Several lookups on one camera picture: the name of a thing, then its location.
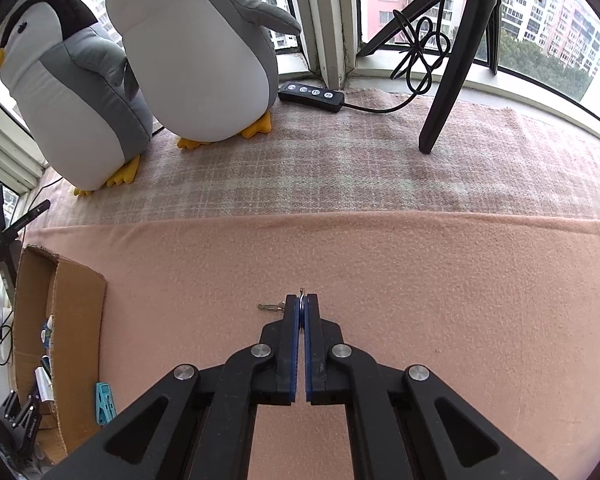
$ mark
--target checkered cloth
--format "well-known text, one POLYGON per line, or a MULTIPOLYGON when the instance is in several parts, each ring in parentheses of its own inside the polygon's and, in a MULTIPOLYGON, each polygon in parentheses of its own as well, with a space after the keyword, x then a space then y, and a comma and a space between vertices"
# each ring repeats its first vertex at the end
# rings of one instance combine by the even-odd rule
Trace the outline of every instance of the checkered cloth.
MULTIPOLYGON (((403 96, 349 91, 391 107, 403 96)), ((418 133, 431 99, 374 115, 276 103, 273 131, 193 151, 158 134, 136 180, 76 198, 62 181, 33 228, 275 213, 434 210, 600 219, 600 140, 510 108, 458 101, 431 155, 418 133)), ((191 125, 195 132, 196 125, 191 125)), ((58 174, 47 170, 40 186, 58 174)))

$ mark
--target metal screw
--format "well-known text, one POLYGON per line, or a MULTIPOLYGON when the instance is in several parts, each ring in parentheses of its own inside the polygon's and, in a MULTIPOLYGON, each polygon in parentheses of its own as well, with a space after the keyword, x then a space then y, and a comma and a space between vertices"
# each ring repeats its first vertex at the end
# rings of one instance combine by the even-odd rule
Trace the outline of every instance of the metal screw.
POLYGON ((351 355, 351 347, 345 344, 334 345, 331 353, 339 358, 349 357, 351 355))
POLYGON ((266 357, 271 354, 271 347, 264 343, 258 343, 251 347, 251 355, 254 357, 266 357))
POLYGON ((429 369, 422 365, 413 365, 409 368, 409 377, 414 381, 426 381, 429 379, 429 369))
POLYGON ((284 312, 285 311, 285 302, 284 301, 280 301, 280 303, 278 303, 277 305, 265 305, 265 304, 259 304, 258 308, 260 310, 269 310, 270 312, 284 312))
POLYGON ((173 375, 175 375, 176 379, 181 381, 186 381, 187 379, 192 378, 196 374, 196 369, 191 365, 180 365, 177 366, 173 371, 173 375))

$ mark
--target tripod leg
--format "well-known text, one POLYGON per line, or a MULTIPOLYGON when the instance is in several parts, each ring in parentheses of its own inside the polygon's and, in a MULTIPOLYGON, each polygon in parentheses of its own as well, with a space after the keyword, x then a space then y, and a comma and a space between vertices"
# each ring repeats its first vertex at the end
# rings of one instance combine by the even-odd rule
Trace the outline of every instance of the tripod leg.
POLYGON ((496 0, 496 6, 491 11, 489 16, 489 23, 487 24, 487 63, 489 63, 489 70, 493 75, 498 73, 498 51, 500 49, 500 21, 502 19, 500 15, 500 2, 496 0))
POLYGON ((449 117, 474 61, 475 53, 478 52, 480 40, 495 4, 496 0, 466 0, 445 73, 420 132, 419 148, 422 153, 431 153, 446 118, 449 117))
MULTIPOLYGON (((438 3, 440 3, 440 0, 413 0, 402 10, 402 13, 407 20, 412 22, 438 3)), ((400 32, 400 25, 398 24, 398 20, 394 18, 360 49, 358 55, 365 57, 373 54, 380 46, 398 34, 398 32, 400 32)))

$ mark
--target penguin plush toy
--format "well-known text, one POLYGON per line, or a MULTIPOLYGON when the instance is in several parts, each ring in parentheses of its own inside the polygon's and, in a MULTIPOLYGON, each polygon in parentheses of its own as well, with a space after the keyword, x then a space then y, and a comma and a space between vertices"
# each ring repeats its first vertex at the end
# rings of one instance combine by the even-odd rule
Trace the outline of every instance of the penguin plush toy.
POLYGON ((22 4, 2 35, 0 79, 76 194, 134 179, 153 117, 125 51, 84 2, 22 4))
POLYGON ((278 62, 265 28, 299 23, 261 0, 106 0, 156 118, 196 148, 271 130, 278 62))

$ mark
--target pink blanket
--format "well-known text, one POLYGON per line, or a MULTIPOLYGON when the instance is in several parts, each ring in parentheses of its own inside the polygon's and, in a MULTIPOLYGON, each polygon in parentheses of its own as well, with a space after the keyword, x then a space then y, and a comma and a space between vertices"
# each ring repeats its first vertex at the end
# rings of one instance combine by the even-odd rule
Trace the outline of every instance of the pink blanket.
MULTIPOLYGON (((304 287, 379 363, 421 362, 560 480, 600 458, 600 221, 428 212, 32 230, 107 279, 100 377, 119 410, 220 364, 304 287)), ((251 479, 352 478, 344 409, 258 410, 251 479)))

